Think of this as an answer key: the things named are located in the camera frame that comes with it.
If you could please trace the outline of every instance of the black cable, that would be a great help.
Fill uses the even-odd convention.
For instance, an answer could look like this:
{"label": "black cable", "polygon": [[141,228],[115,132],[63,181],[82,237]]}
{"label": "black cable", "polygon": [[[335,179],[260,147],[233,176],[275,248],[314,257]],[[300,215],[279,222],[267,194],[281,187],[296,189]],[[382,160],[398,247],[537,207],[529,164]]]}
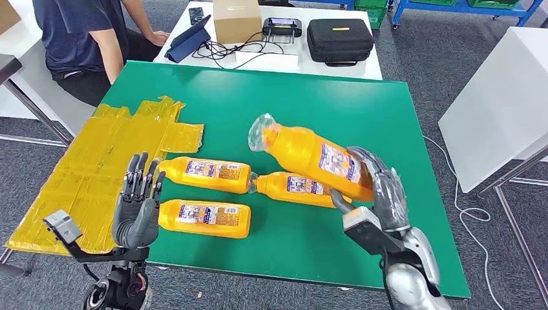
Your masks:
{"label": "black cable", "polygon": [[[265,41],[265,40],[252,40],[253,37],[256,36],[257,34],[262,34],[262,32],[256,32],[256,33],[252,34],[243,44],[235,45],[234,47],[231,47],[231,48],[228,48],[228,47],[224,46],[223,44],[221,44],[219,42],[214,42],[212,40],[204,41],[192,53],[192,57],[193,58],[198,58],[198,59],[201,59],[201,58],[211,59],[217,64],[217,66],[219,68],[226,69],[225,67],[223,67],[218,62],[218,60],[222,60],[226,56],[234,54],[235,52],[238,52],[238,51],[242,50],[244,47],[250,47],[250,46],[253,46],[253,45],[260,46],[260,49],[259,49],[258,53],[261,53],[261,54],[252,57],[251,59],[247,60],[245,63],[243,63],[243,64],[241,64],[241,65],[239,65],[235,68],[232,68],[232,69],[238,69],[240,67],[243,67],[244,65],[246,65],[247,63],[249,63],[250,61],[254,60],[255,58],[257,58],[259,56],[263,56],[263,55],[266,55],[266,54],[280,54],[280,53],[276,53],[276,52],[263,52],[263,50],[266,48],[267,43],[272,44],[272,45],[276,45],[277,47],[280,48],[281,54],[285,54],[284,49],[276,42],[269,42],[269,41]],[[207,55],[202,54],[201,49],[203,49],[203,48],[208,49],[209,54],[207,54]]]}
{"label": "black cable", "polygon": [[394,301],[392,301],[392,295],[390,294],[390,291],[388,290],[388,284],[386,283],[386,261],[388,259],[388,253],[386,252],[386,249],[384,249],[384,253],[381,257],[381,260],[379,260],[379,268],[383,271],[383,285],[385,287],[385,293],[386,298],[388,299],[388,303],[390,304],[390,310],[394,310]]}
{"label": "black cable", "polygon": [[86,263],[83,263],[82,266],[84,266],[84,270],[86,270],[86,273],[93,278],[93,280],[95,281],[99,281],[99,278],[91,272],[91,270],[89,269],[89,267],[87,267],[87,264]]}

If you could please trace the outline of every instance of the orange bottle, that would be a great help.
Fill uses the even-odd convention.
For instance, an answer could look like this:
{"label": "orange bottle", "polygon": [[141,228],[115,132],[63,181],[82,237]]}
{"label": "orange bottle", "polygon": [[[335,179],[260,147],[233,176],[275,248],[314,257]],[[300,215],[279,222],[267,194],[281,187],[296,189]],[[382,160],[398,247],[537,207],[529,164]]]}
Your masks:
{"label": "orange bottle", "polygon": [[251,167],[232,161],[203,160],[186,156],[158,164],[165,176],[179,184],[244,194],[251,182]]}
{"label": "orange bottle", "polygon": [[334,208],[330,188],[295,173],[273,172],[253,180],[257,192],[274,200]]}
{"label": "orange bottle", "polygon": [[259,116],[249,130],[249,148],[265,151],[287,171],[317,180],[360,202],[373,200],[371,177],[347,151],[302,127],[282,126]]}
{"label": "orange bottle", "polygon": [[158,224],[168,231],[245,238],[251,210],[247,205],[226,202],[169,200],[160,204]]}

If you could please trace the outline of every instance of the navy shirt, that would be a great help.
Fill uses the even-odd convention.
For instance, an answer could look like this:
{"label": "navy shirt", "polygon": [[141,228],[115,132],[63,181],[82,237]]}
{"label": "navy shirt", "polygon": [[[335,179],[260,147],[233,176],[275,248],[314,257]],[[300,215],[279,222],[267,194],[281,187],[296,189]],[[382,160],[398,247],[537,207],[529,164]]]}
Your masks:
{"label": "navy shirt", "polygon": [[128,51],[120,0],[32,0],[42,29],[46,66],[54,72],[104,71],[99,46],[89,34],[113,28],[122,57]]}

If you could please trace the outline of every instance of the robotic hand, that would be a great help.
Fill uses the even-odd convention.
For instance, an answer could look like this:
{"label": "robotic hand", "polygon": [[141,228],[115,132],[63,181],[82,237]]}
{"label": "robotic hand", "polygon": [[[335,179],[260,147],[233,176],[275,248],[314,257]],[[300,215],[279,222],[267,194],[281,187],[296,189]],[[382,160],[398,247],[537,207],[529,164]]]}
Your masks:
{"label": "robotic hand", "polygon": [[[95,281],[84,299],[84,310],[145,310],[150,308],[151,290],[145,274],[145,260],[150,245],[158,236],[160,193],[165,173],[153,181],[158,162],[153,160],[143,174],[148,154],[134,155],[123,178],[122,189],[114,209],[112,238],[118,245],[109,253],[90,254],[82,251],[76,240],[82,235],[70,216],[59,210],[43,221],[67,251],[83,263]],[[112,262],[107,277],[97,278],[86,263]]]}
{"label": "robotic hand", "polygon": [[338,191],[333,204],[344,215],[344,233],[369,254],[380,254],[380,267],[392,309],[391,295],[402,309],[447,310],[438,290],[439,269],[425,234],[409,224],[401,181],[375,154],[360,147],[347,151],[367,168],[373,180],[374,206],[354,207]]}

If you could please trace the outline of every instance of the black case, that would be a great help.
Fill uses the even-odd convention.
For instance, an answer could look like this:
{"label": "black case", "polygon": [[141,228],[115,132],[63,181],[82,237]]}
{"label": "black case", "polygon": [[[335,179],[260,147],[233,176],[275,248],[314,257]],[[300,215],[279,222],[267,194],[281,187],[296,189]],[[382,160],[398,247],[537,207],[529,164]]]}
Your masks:
{"label": "black case", "polygon": [[373,37],[361,19],[313,19],[307,31],[312,60],[328,66],[353,66],[373,49]]}

